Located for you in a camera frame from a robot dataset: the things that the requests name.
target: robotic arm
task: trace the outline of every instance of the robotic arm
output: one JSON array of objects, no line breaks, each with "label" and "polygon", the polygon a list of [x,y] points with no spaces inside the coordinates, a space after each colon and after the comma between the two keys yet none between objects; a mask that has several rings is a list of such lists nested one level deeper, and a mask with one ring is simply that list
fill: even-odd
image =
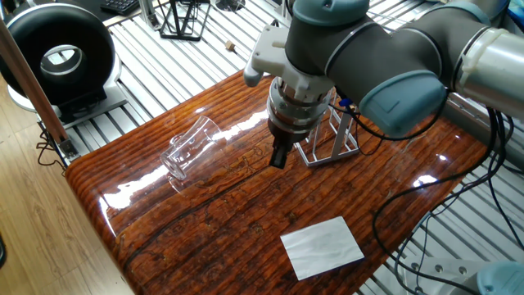
[{"label": "robotic arm", "polygon": [[493,3],[454,1],[388,34],[366,16],[369,0],[297,0],[291,28],[267,26],[244,72],[251,87],[277,76],[270,165],[283,168],[321,121],[333,86],[390,136],[430,115],[447,89],[524,119],[524,39],[490,27],[483,2]]}]

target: blue joint cap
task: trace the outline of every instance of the blue joint cap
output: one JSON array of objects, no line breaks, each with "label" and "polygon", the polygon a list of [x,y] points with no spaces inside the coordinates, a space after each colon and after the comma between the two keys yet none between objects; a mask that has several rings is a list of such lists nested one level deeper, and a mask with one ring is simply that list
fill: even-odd
[{"label": "blue joint cap", "polygon": [[369,0],[296,0],[293,14],[310,25],[347,25],[366,15]]},{"label": "blue joint cap", "polygon": [[477,273],[477,287],[482,295],[522,294],[524,265],[513,261],[490,264]]},{"label": "blue joint cap", "polygon": [[352,104],[353,102],[349,98],[342,98],[342,100],[338,102],[338,105],[341,107],[349,107]]},{"label": "blue joint cap", "polygon": [[359,109],[385,134],[400,137],[429,116],[447,92],[429,70],[414,70],[382,82],[360,102]]},{"label": "blue joint cap", "polygon": [[458,8],[458,9],[467,11],[473,14],[478,19],[478,21],[480,21],[482,24],[491,26],[491,21],[488,15],[485,14],[483,10],[480,9],[477,5],[471,2],[466,2],[466,1],[452,2],[446,5],[437,7],[437,8],[433,8],[430,11],[428,11],[427,13],[438,10],[438,9],[442,9],[442,8]]}]

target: wooden floor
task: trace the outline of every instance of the wooden floor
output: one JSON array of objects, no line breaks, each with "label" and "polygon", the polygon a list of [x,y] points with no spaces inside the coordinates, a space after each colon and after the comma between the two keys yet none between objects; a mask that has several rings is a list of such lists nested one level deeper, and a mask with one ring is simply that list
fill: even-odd
[{"label": "wooden floor", "polygon": [[[39,135],[35,114],[11,101],[0,78],[0,294],[133,294],[61,168],[37,163]],[[43,159],[57,156],[46,151]]]}]

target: metal grating floor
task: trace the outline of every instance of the metal grating floor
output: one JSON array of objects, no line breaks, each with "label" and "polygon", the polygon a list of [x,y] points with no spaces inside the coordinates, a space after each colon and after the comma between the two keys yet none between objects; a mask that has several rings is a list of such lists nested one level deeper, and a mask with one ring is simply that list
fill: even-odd
[{"label": "metal grating floor", "polygon": [[[369,16],[389,30],[395,30],[435,5],[440,4],[374,0]],[[246,9],[237,14],[212,8],[203,39],[198,43],[160,39],[139,16],[111,25],[109,30],[123,62],[117,84],[120,95],[128,103],[69,128],[67,133],[73,144],[82,155],[92,152],[243,69],[265,25],[274,18],[278,18],[281,25],[288,25],[277,10],[274,3],[265,0],[247,1]],[[237,45],[236,53],[225,49],[228,40]],[[462,109],[478,107],[474,102],[463,103],[467,105],[461,106]],[[524,148],[522,125],[517,127],[516,136],[515,141]],[[464,182],[477,179],[485,172],[486,166],[479,167]],[[524,178],[502,169],[494,185],[501,205],[517,233],[524,238]],[[433,220],[428,229],[422,227],[417,231],[406,255],[422,254],[425,231],[429,233],[428,256],[524,262],[524,252],[518,248],[485,184],[465,193],[446,213]],[[405,294],[392,270],[393,261],[389,260],[357,293]]]}]

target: white paper sheet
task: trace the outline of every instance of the white paper sheet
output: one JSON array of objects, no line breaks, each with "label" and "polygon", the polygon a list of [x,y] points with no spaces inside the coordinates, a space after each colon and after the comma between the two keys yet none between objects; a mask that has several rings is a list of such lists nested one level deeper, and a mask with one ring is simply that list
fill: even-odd
[{"label": "white paper sheet", "polygon": [[298,280],[364,258],[341,216],[280,237]]}]

